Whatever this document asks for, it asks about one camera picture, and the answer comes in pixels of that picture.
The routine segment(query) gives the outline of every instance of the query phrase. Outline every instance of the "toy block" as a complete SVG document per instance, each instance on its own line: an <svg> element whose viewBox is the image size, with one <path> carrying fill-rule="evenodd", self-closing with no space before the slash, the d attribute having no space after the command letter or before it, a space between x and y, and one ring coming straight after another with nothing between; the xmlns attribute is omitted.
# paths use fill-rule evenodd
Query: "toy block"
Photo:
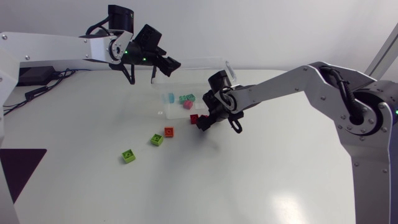
<svg viewBox="0 0 398 224"><path fill-rule="evenodd" d="M195 102L195 96L194 96L193 94L189 94L189 95L187 95L186 97L187 97L187 100L190 100L190 101L192 101L192 102Z"/></svg>
<svg viewBox="0 0 398 224"><path fill-rule="evenodd" d="M169 93L169 102L174 103L174 94L173 93Z"/></svg>
<svg viewBox="0 0 398 224"><path fill-rule="evenodd" d="M155 134L152 139L150 139L150 143L154 144L155 146L159 146L163 142L163 136Z"/></svg>
<svg viewBox="0 0 398 224"><path fill-rule="evenodd" d="M122 153L122 156L126 163L129 163L129 162L133 161L134 159L136 159L136 156L132 153L131 149Z"/></svg>
<svg viewBox="0 0 398 224"><path fill-rule="evenodd" d="M180 104L183 105L186 102L187 97L186 96L180 96L179 100L180 100Z"/></svg>
<svg viewBox="0 0 398 224"><path fill-rule="evenodd" d="M197 114L191 115L191 124L196 124L198 118L199 118L199 115L197 115Z"/></svg>
<svg viewBox="0 0 398 224"><path fill-rule="evenodd" d="M192 108L192 106L193 106L193 102L190 101L190 100L187 100L187 101L184 102L183 106L184 106L185 109L190 110Z"/></svg>
<svg viewBox="0 0 398 224"><path fill-rule="evenodd" d="M165 127L164 128L164 136L174 137L174 127Z"/></svg>

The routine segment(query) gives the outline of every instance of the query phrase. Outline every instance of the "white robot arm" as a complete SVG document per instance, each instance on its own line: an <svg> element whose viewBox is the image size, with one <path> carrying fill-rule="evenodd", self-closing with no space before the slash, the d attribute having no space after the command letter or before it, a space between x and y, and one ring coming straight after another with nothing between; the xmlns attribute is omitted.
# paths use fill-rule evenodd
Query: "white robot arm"
<svg viewBox="0 0 398 224"><path fill-rule="evenodd" d="M335 122L351 156L356 223L398 223L398 84L323 62L251 86L231 86L220 71L209 84L203 100L210 115L197 121L203 131L228 119L240 133L244 110L304 91L310 104Z"/></svg>
<svg viewBox="0 0 398 224"><path fill-rule="evenodd" d="M102 25L109 23L109 29ZM49 62L54 60L83 59L107 63L113 70L125 74L130 84L135 84L134 65L153 66L152 77L159 68L167 76L181 64L158 47L160 32L145 25L133 37L134 12L120 6L109 5L108 17L91 26L86 35L65 37L16 32L0 33L0 104L4 105L17 85L21 62ZM91 34L95 29L101 32ZM131 65L129 73L125 64ZM4 115L0 114L0 147L4 138ZM0 219L1 223L19 223L0 163Z"/></svg>

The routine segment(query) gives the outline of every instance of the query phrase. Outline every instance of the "lime green lego brick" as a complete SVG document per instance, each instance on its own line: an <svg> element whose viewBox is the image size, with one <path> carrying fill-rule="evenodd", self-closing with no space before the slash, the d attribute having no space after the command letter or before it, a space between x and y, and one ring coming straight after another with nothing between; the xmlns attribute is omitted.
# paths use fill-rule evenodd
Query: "lime green lego brick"
<svg viewBox="0 0 398 224"><path fill-rule="evenodd" d="M193 94L189 94L186 96L189 101L195 102L195 96Z"/></svg>
<svg viewBox="0 0 398 224"><path fill-rule="evenodd" d="M163 142L163 136L155 134L154 137L150 140L150 143L154 144L155 146L159 146Z"/></svg>
<svg viewBox="0 0 398 224"><path fill-rule="evenodd" d="M187 100L187 96L180 96L180 104L184 104Z"/></svg>
<svg viewBox="0 0 398 224"><path fill-rule="evenodd" d="M131 149L122 153L122 156L126 163L129 163L129 162L133 161L134 159L136 159L136 156L132 153Z"/></svg>

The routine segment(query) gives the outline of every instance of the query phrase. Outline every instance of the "transparent plastic container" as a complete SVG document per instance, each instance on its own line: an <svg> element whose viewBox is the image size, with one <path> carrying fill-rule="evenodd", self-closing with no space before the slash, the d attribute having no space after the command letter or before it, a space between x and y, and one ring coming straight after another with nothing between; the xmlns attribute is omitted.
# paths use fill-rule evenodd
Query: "transparent plastic container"
<svg viewBox="0 0 398 224"><path fill-rule="evenodd" d="M189 118L191 114L208 115L208 108L202 98L210 90L208 79L220 70L226 70L232 85L236 84L232 67L221 57L192 58L179 62L181 67L170 77L157 72L152 80L152 87L159 91L167 119ZM180 104L179 97L189 94L195 96L195 101L188 110ZM174 102L170 99L171 96L174 96Z"/></svg>

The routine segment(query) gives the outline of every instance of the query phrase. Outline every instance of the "red lego brick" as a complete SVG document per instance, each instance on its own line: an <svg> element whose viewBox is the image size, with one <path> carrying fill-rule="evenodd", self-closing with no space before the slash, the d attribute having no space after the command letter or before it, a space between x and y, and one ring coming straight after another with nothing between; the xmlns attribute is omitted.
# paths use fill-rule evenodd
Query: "red lego brick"
<svg viewBox="0 0 398 224"><path fill-rule="evenodd" d="M165 127L164 128L164 136L165 137L174 137L174 127Z"/></svg>
<svg viewBox="0 0 398 224"><path fill-rule="evenodd" d="M197 115L197 114L191 115L191 124L196 124L198 118L199 118L199 115Z"/></svg>
<svg viewBox="0 0 398 224"><path fill-rule="evenodd" d="M193 102L190 101L190 100L187 100L187 101L184 102L183 106L184 106L185 109L190 110L192 108L192 106L193 106Z"/></svg>

